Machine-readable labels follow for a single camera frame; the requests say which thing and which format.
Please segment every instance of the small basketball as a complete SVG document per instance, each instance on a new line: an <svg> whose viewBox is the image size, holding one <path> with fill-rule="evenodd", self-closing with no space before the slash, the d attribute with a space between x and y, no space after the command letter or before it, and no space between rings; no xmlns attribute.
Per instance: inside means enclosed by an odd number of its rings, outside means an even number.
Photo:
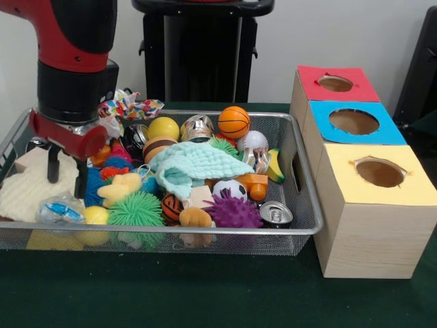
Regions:
<svg viewBox="0 0 437 328"><path fill-rule="evenodd" d="M168 226L180 224L179 214L184 210L184 206L175 195L170 193L166 194L161 202L161 208L163 209L161 215Z"/></svg>
<svg viewBox="0 0 437 328"><path fill-rule="evenodd" d="M218 117L218 128L225 137L238 139L251 128L251 118L243 108L231 106Z"/></svg>

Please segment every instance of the light blue cloth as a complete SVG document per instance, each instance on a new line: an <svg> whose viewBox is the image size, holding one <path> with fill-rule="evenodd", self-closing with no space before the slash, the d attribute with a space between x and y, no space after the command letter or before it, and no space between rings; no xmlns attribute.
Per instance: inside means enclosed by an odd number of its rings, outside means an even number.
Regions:
<svg viewBox="0 0 437 328"><path fill-rule="evenodd" d="M180 200L205 179L234 178L253 173L252 167L213 148L209 143L181 142L166 148L150 161L158 184Z"/></svg>

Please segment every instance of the green spiky ball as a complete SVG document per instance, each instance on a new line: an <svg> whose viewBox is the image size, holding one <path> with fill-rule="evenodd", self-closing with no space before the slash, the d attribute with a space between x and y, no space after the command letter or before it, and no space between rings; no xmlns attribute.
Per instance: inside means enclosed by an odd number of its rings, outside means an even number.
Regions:
<svg viewBox="0 0 437 328"><path fill-rule="evenodd" d="M108 224L116 226L164 226L161 203L151 193L138 191L115 203L109 210ZM111 240L120 246L125 243L131 248L155 249L164 234L149 232L116 232Z"/></svg>
<svg viewBox="0 0 437 328"><path fill-rule="evenodd" d="M209 143L212 147L217 148L219 150L222 150L226 154L231 155L235 159L238 159L238 157L239 157L238 151L226 139L221 139L221 138L217 138L215 136L212 136L212 138L209 140Z"/></svg>

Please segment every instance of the ball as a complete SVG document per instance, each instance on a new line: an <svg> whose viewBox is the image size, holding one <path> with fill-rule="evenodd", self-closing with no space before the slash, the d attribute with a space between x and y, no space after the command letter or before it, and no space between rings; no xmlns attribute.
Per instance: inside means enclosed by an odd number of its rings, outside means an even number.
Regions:
<svg viewBox="0 0 437 328"><path fill-rule="evenodd" d="M161 215L168 226L180 224L179 214L184 210L184 206L175 195L170 193L166 194L161 202L161 208L163 210Z"/></svg>
<svg viewBox="0 0 437 328"><path fill-rule="evenodd" d="M86 224L107 224L109 212L99 206L90 206L83 211ZM76 233L82 243L87 246L101 246L109 240L109 231L79 231Z"/></svg>
<svg viewBox="0 0 437 328"><path fill-rule="evenodd" d="M147 132L148 139L156 137L168 137L174 140L179 139L179 126L171 118L159 117L155 118L149 125Z"/></svg>
<svg viewBox="0 0 437 328"><path fill-rule="evenodd" d="M157 154L178 142L170 137L156 137L145 143L143 148L144 163L148 164Z"/></svg>
<svg viewBox="0 0 437 328"><path fill-rule="evenodd" d="M217 197L223 198L221 191L223 189L229 189L231 192L231 197L242 198L243 202L247 201L247 190L244 186L235 180L218 181L212 190L212 194Z"/></svg>
<svg viewBox="0 0 437 328"><path fill-rule="evenodd" d="M266 136L259 131L249 131L243 138L237 141L237 149L239 152L242 152L246 148L262 148L268 151Z"/></svg>
<svg viewBox="0 0 437 328"><path fill-rule="evenodd" d="M218 117L218 128L228 138L243 137L251 127L251 118L241 107L231 106L221 112Z"/></svg>

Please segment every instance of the wire mesh basket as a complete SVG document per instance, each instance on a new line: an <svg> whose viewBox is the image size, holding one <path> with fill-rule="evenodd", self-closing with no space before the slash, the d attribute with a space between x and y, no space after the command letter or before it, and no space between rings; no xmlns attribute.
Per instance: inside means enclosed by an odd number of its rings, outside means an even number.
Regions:
<svg viewBox="0 0 437 328"><path fill-rule="evenodd" d="M179 125L195 114L208 115L217 128L219 112L165 110ZM57 249L295 256L323 226L322 212L295 119L282 113L249 113L251 130L278 147L283 184L269 179L266 201L286 205L293 214L288 229L182 228L120 225L69 225L0 221L0 249ZM24 112L0 145L0 182L16 174L14 161L33 137ZM205 239L207 247L187 247L182 237Z"/></svg>

